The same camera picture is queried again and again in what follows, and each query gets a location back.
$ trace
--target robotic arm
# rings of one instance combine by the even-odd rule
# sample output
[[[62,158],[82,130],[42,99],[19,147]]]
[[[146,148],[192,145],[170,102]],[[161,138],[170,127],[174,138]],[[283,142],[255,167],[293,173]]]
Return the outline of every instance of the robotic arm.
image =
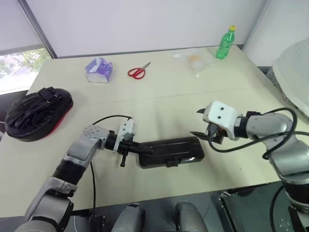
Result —
[[[208,122],[206,133],[193,132],[203,140],[208,140],[211,147],[219,150],[211,143],[221,144],[224,137],[230,140],[250,138],[258,140],[269,135],[291,130],[292,121],[289,117],[268,113],[248,112],[246,116],[232,107],[214,101],[198,113],[203,114],[203,120]],[[264,140],[267,150],[283,141],[286,135]],[[286,195],[292,205],[289,208],[295,231],[309,229],[309,147],[292,135],[283,145],[270,152],[266,157],[282,181]]]
[[[16,232],[62,232],[73,211],[69,200],[77,183],[98,149],[109,149],[123,155],[124,167],[128,152],[148,153],[151,150],[133,142],[133,120],[123,124],[118,135],[96,125],[86,127],[72,144],[52,177],[48,178],[25,214],[25,222]]]

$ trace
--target purple tissue box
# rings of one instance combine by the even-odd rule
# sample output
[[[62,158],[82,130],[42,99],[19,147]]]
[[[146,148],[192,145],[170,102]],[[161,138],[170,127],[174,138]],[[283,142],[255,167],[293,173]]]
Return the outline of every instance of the purple tissue box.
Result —
[[[112,74],[112,63],[98,57],[91,61],[85,69],[89,82],[107,83]]]

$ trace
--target black cable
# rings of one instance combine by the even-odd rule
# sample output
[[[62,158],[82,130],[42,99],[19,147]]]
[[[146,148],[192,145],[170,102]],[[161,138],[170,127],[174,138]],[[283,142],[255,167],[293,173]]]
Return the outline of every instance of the black cable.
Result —
[[[278,111],[289,111],[293,117],[293,123],[292,123],[292,126],[291,126],[291,129],[289,130],[289,133],[286,135],[286,137],[280,142],[278,143],[277,145],[275,145],[274,147],[272,147],[271,149],[267,150],[263,155],[262,155],[262,158],[263,159],[268,159],[268,156],[271,152],[273,152],[274,150],[278,149],[279,147],[281,147],[282,145],[284,145],[286,143],[286,141],[288,141],[290,139],[290,137],[293,135],[293,132],[295,131],[296,129],[296,125],[297,125],[297,115],[295,113],[294,110],[290,109],[290,108],[279,108],[279,109],[276,109],[276,110],[272,110],[272,111],[269,111],[265,114],[269,114],[269,113],[274,113],[274,112],[278,112]]]
[[[244,144],[244,145],[241,145],[241,146],[237,146],[237,147],[234,147],[234,148],[226,149],[226,150],[221,150],[221,149],[215,148],[214,145],[212,144],[211,136],[208,138],[208,143],[209,143],[209,146],[213,150],[215,150],[217,152],[221,152],[221,153],[227,153],[227,152],[237,151],[237,150],[249,147],[251,145],[257,144],[257,143],[262,142],[262,141],[267,140],[267,139],[271,139],[271,138],[275,138],[275,137],[278,137],[278,136],[286,135],[288,133],[290,133],[290,131],[286,131],[286,132],[282,132],[282,133],[277,133],[277,134],[272,134],[272,135],[263,137],[261,139],[254,140],[254,141],[252,141],[250,143],[247,143],[247,144]],[[301,134],[301,135],[309,136],[309,132],[303,132],[303,131],[294,131],[292,134]]]
[[[103,120],[106,120],[106,119],[108,119],[108,118],[111,118],[111,117],[125,117],[125,118],[127,118],[128,120],[132,118],[132,117],[126,116],[126,115],[111,115],[111,116],[107,116],[107,117],[104,117],[104,118],[99,119],[98,121],[92,123],[92,125],[96,125],[97,123],[99,123],[99,122],[101,122],[101,121],[103,121]]]
[[[284,187],[281,186],[274,194],[274,196],[272,197],[271,203],[270,203],[270,208],[269,208],[269,219],[270,219],[270,226],[271,226],[271,230],[272,232],[276,232],[276,228],[275,228],[275,224],[274,224],[274,206],[275,206],[275,202],[276,199],[279,195],[279,193],[282,191]]]
[[[96,210],[96,180],[95,180],[95,172],[93,171],[92,162],[90,162],[90,167],[91,167],[92,183],[93,183],[93,209],[92,209],[92,215],[94,215],[95,214],[95,210]]]
[[[125,117],[128,120],[132,118],[132,117],[126,116],[126,115],[111,115],[111,116],[107,116],[107,117],[99,119],[98,121],[92,123],[92,125],[96,125],[97,123],[99,123],[99,122],[101,122],[103,120],[106,120],[108,118],[111,118],[111,117]],[[92,216],[94,216],[95,215],[95,210],[96,210],[96,179],[95,179],[95,173],[94,173],[94,170],[93,170],[92,162],[90,162],[90,167],[91,167],[92,183],[93,183],[93,209],[92,209]]]

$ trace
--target black tray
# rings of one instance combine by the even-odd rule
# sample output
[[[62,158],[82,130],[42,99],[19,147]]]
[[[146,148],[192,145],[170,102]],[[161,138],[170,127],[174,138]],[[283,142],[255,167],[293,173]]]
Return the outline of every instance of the black tray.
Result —
[[[166,139],[143,143],[154,152],[139,155],[143,168],[159,166],[177,167],[178,164],[198,162],[204,158],[204,152],[196,137]]]

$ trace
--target table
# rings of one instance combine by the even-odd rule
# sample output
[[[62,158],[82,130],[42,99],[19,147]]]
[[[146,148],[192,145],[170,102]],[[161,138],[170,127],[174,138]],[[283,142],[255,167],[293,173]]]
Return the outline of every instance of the table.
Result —
[[[216,47],[207,49],[212,54]],[[229,56],[207,67],[196,77],[172,57],[177,51],[105,56],[114,65],[108,84],[89,83],[85,66],[93,57],[54,59],[46,62],[29,93],[53,86],[68,90],[74,106],[51,135],[35,142],[21,142],[7,134],[0,143],[0,217],[23,215],[47,177],[87,125],[99,118],[124,114],[137,124],[135,141],[190,136],[189,131],[205,131],[207,124],[196,111],[213,100],[223,101],[239,111],[266,112],[286,106],[281,94],[265,75],[233,46]],[[142,80],[127,71],[151,61]],[[308,130],[299,115],[298,130]],[[118,131],[125,119],[108,119],[100,126]],[[224,140],[220,148],[249,142]],[[201,141],[202,162],[177,168],[142,169],[137,155],[129,154],[126,167],[121,156],[98,151],[94,158],[97,206],[138,202],[191,193],[230,189],[278,181],[268,161],[265,147],[257,144],[229,154],[214,152]],[[92,207],[92,177],[86,170],[73,197],[74,209]]]

